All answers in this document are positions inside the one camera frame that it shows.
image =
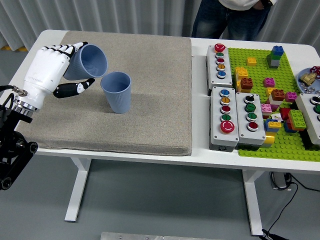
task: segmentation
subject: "green lego baseplate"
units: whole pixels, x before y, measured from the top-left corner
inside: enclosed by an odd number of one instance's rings
[[[267,55],[271,53],[271,49],[228,48],[228,53],[231,73],[235,72],[236,67],[246,68],[248,77],[252,78],[253,81],[251,93],[259,94],[262,104],[267,100],[266,88],[263,83],[265,78],[274,78],[275,88],[282,89],[285,93],[299,93],[286,53],[282,55],[278,69],[271,70],[268,70],[267,63]],[[256,59],[256,66],[247,66],[247,58],[249,57]],[[234,76],[233,83],[235,87],[236,79]],[[290,104],[284,100],[280,107],[289,108]],[[243,157],[320,162],[320,151],[305,150],[300,134],[298,132],[287,133],[283,123],[281,125],[281,129],[277,132],[274,144],[271,147],[259,148],[257,151],[239,149],[238,154]]]

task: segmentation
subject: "white table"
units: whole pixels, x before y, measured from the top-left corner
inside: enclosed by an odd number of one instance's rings
[[[32,49],[17,70],[10,85],[23,87],[24,76],[36,54],[43,46],[57,45],[61,42],[67,31],[46,30],[41,33]],[[271,50],[273,46],[283,46],[296,76],[302,69],[320,66],[320,58],[316,50],[309,45],[274,43],[274,42],[250,42],[219,39],[191,38],[192,44],[192,154],[190,156],[158,156],[114,152],[97,152],[69,149],[43,149],[39,148],[38,155],[70,157],[78,167],[72,195],[65,216],[65,221],[75,222],[85,188],[91,159],[106,159],[117,161],[131,161],[157,164],[189,165],[212,168],[240,169],[243,173],[243,181],[247,200],[248,214],[252,235],[262,235],[262,223],[259,212],[255,180],[264,171],[291,172],[291,173],[320,173],[320,163],[299,160],[269,159],[257,160],[255,157],[241,157],[238,152],[218,152],[209,150],[209,104],[207,96],[206,80],[206,55],[209,45],[222,43],[228,48]],[[3,103],[9,95],[7,90],[0,98]]]

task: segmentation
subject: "blue plastic cup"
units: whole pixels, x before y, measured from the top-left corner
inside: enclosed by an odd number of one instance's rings
[[[124,114],[131,106],[131,78],[121,71],[110,72],[101,79],[101,88],[111,109]]]
[[[100,78],[106,74],[107,69],[105,53],[98,46],[87,44],[72,56],[63,77],[67,80]]]

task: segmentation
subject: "person's hand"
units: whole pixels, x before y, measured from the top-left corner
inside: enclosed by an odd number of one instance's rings
[[[262,4],[262,2],[259,0],[259,1],[256,2],[255,5],[253,5],[253,8],[254,8],[255,10],[262,10],[262,9],[264,9],[265,7],[264,7],[264,5]]]

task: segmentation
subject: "jeans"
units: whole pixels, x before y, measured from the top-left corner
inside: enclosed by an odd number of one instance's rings
[[[228,27],[229,39],[254,41],[267,21],[270,7],[238,11],[218,0],[202,0],[196,15],[192,38],[218,39]]]

